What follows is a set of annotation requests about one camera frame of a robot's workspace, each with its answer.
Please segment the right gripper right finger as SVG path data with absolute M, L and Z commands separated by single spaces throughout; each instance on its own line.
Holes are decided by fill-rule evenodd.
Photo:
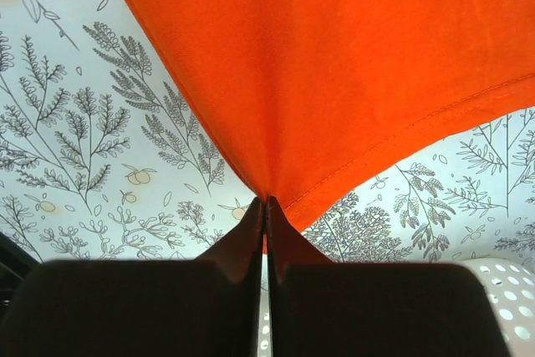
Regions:
M 265 209 L 276 356 L 499 357 L 509 348 L 474 273 L 444 263 L 335 263 Z

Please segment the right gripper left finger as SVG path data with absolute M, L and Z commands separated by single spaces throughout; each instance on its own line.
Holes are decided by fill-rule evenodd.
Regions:
M 191 260 L 58 260 L 34 268 L 1 323 L 4 356 L 251 356 L 263 206 Z

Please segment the orange t-shirt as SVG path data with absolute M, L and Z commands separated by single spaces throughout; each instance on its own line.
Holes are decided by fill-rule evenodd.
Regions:
M 534 103 L 534 0 L 125 0 L 227 163 L 298 230 Z

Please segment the floral patterned table mat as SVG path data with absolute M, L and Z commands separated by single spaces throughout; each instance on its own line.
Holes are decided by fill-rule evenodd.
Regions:
M 38 262 L 182 260 L 252 192 L 124 0 L 1 0 L 1 231 Z M 304 237 L 337 263 L 497 258 L 534 273 L 534 111 L 428 146 Z

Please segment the white perforated plastic basket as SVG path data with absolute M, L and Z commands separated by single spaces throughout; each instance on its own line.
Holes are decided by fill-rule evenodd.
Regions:
M 460 262 L 483 285 L 513 356 L 534 355 L 534 273 L 497 258 Z

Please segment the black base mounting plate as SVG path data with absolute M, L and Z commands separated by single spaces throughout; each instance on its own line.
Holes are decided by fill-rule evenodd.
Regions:
M 31 270 L 40 262 L 22 250 L 3 233 L 0 234 L 0 308 L 1 318 L 8 311 L 10 303 L 18 287 Z

